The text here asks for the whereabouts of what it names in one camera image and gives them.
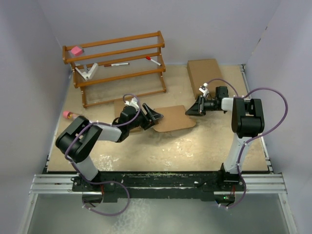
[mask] white bracket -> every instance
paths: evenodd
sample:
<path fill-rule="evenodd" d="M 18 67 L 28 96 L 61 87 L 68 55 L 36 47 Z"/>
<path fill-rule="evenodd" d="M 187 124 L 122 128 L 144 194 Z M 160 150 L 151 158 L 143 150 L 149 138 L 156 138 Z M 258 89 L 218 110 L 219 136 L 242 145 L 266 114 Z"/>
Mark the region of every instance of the white bracket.
<path fill-rule="evenodd" d="M 203 93 L 203 96 L 204 98 L 206 98 L 209 94 L 209 91 L 208 91 L 208 84 L 207 83 L 204 83 L 200 88 L 199 88 L 199 91 L 201 91 Z"/>
<path fill-rule="evenodd" d="M 75 67 L 76 71 L 79 72 L 79 74 L 82 76 L 82 78 L 87 81 L 87 80 L 90 80 L 92 79 L 92 77 L 94 76 L 94 74 L 96 73 L 96 71 L 98 70 L 98 64 L 97 63 L 94 63 L 93 66 L 91 67 L 91 69 L 86 72 L 81 72 L 81 70 L 79 70 L 77 67 Z"/>

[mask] gray wall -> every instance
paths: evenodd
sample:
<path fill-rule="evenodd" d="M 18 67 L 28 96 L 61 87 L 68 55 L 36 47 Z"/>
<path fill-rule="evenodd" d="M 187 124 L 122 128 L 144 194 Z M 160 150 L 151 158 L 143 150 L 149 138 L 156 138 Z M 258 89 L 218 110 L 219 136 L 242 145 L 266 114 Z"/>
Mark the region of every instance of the gray wall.
<path fill-rule="evenodd" d="M 36 0 L 0 0 L 0 227 L 16 233 L 42 171 L 68 67 Z"/>
<path fill-rule="evenodd" d="M 61 45 L 160 30 L 164 61 L 246 63 L 280 0 L 39 0 Z"/>
<path fill-rule="evenodd" d="M 289 200 L 301 233 L 312 230 L 312 1 L 282 1 L 267 32 L 247 63 L 251 88 L 270 86 L 288 99 L 285 122 L 265 138 L 275 172 L 283 172 Z M 266 129 L 284 112 L 283 103 L 266 91 Z"/>

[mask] cardboard piece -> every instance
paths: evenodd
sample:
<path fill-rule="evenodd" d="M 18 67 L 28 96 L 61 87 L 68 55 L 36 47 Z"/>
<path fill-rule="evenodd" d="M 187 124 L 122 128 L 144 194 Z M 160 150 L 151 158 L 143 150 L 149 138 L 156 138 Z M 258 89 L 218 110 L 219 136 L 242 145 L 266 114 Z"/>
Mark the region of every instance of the cardboard piece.
<path fill-rule="evenodd" d="M 120 116 L 120 113 L 122 112 L 124 107 L 125 107 L 125 103 L 122 100 L 114 101 L 115 118 Z M 137 128 L 130 130 L 130 133 L 140 132 L 141 130 L 142 130 L 141 127 L 137 127 Z"/>
<path fill-rule="evenodd" d="M 160 107 L 154 110 L 164 115 L 164 118 L 159 120 L 158 124 L 153 127 L 157 132 L 163 133 L 192 128 L 196 125 L 195 119 L 191 119 L 189 116 L 185 115 L 186 109 L 183 105 Z"/>
<path fill-rule="evenodd" d="M 222 78 L 219 65 L 215 59 L 188 61 L 187 71 L 189 73 L 195 99 L 197 99 L 199 95 L 202 95 L 202 92 L 199 91 L 200 86 L 214 78 Z M 211 82 L 208 85 L 211 96 L 215 96 L 216 87 L 224 85 L 225 84 L 220 80 Z"/>

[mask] cardboard box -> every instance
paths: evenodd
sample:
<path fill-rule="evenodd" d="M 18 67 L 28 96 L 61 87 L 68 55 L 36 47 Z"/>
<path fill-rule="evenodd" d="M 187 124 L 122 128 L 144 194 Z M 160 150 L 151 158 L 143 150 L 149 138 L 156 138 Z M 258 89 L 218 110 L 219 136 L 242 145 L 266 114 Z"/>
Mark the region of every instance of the cardboard box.
<path fill-rule="evenodd" d="M 187 71 L 189 73 L 195 99 L 197 99 L 199 95 L 202 95 L 199 88 L 203 83 L 214 78 L 222 78 L 219 65 L 215 59 L 188 61 Z M 220 80 L 216 80 L 208 85 L 208 90 L 212 97 L 215 96 L 215 88 L 218 86 L 225 86 L 225 84 Z"/>

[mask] pink sponge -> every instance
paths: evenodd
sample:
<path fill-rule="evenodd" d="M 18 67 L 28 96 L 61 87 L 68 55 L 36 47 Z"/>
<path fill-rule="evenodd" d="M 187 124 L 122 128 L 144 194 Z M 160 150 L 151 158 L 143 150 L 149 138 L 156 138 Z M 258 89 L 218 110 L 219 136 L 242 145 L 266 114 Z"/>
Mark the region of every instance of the pink sponge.
<path fill-rule="evenodd" d="M 78 56 L 83 53 L 83 49 L 79 46 L 75 46 L 70 52 L 72 52 L 73 55 Z"/>

